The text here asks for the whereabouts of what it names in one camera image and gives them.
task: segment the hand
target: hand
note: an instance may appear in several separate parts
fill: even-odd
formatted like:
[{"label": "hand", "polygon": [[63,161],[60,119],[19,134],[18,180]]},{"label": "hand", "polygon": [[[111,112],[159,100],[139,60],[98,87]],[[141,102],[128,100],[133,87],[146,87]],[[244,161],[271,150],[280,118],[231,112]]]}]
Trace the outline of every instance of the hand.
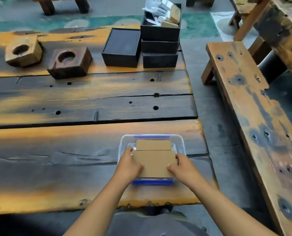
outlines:
[{"label": "hand", "polygon": [[135,178],[143,168],[143,164],[141,162],[133,162],[131,155],[132,150],[133,148],[130,147],[124,151],[113,175],[114,178],[120,180],[121,183],[124,183],[126,186],[128,186],[130,183],[132,183],[133,180],[135,180]]},{"label": "hand", "polygon": [[175,157],[179,159],[179,164],[169,164],[167,166],[168,170],[175,174],[176,178],[181,183],[192,190],[193,187],[198,184],[198,181],[204,180],[203,176],[197,171],[196,167],[187,156],[178,153]]}]

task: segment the wooden block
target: wooden block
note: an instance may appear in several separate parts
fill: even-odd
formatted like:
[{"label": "wooden block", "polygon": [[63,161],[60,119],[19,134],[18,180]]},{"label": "wooden block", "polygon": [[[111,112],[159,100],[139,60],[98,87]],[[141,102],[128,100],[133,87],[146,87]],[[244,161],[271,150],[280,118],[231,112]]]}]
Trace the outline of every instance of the wooden block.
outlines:
[{"label": "wooden block", "polygon": [[54,50],[48,72],[54,79],[87,75],[92,56],[87,47]]},{"label": "wooden block", "polygon": [[37,36],[16,39],[5,49],[5,62],[14,67],[25,67],[40,62],[42,49]]}]

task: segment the brown cardboard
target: brown cardboard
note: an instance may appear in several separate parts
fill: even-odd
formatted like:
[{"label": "brown cardboard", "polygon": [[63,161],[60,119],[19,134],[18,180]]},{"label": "brown cardboard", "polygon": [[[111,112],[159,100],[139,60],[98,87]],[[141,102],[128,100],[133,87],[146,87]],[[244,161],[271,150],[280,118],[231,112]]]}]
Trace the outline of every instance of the brown cardboard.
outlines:
[{"label": "brown cardboard", "polygon": [[171,141],[138,139],[136,141],[136,150],[138,151],[171,150]]},{"label": "brown cardboard", "polygon": [[181,18],[181,9],[177,7],[175,4],[173,4],[170,10],[169,21],[178,25],[180,23],[180,18]]},{"label": "brown cardboard", "polygon": [[144,167],[137,177],[142,178],[174,178],[168,171],[168,164],[177,164],[175,152],[171,150],[133,150],[133,162],[141,162]]}]

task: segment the cardboard box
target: cardboard box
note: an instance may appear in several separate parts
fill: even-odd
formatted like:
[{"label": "cardboard box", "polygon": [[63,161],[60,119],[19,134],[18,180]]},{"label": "cardboard box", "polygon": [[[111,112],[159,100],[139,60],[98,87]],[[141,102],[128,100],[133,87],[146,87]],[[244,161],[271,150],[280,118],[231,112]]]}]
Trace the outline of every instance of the cardboard box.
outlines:
[{"label": "cardboard box", "polygon": [[175,152],[171,150],[171,141],[137,140],[136,150],[132,153],[133,162],[141,162],[143,170],[137,177],[140,178],[174,178],[168,171],[169,164],[177,164]]}]

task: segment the wooden stool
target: wooden stool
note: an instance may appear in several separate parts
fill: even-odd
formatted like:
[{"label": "wooden stool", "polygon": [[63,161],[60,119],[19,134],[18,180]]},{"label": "wooden stool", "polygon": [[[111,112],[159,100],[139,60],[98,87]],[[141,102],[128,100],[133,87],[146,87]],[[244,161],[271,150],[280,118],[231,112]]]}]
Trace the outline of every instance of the wooden stool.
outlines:
[{"label": "wooden stool", "polygon": [[249,0],[230,0],[235,12],[229,22],[229,25],[235,25],[239,28],[239,22],[241,19],[244,20],[256,5],[256,3],[250,3],[248,1]]},{"label": "wooden stool", "polygon": [[[57,1],[57,0],[33,0],[33,1],[37,1],[40,3],[41,8],[46,16],[51,16],[55,13],[55,8],[52,1]],[[79,8],[79,11],[82,14],[88,13],[89,4],[87,0],[75,0],[75,2]]]},{"label": "wooden stool", "polygon": [[201,1],[204,5],[212,7],[215,0],[186,0],[186,6],[193,7],[196,1]]}]

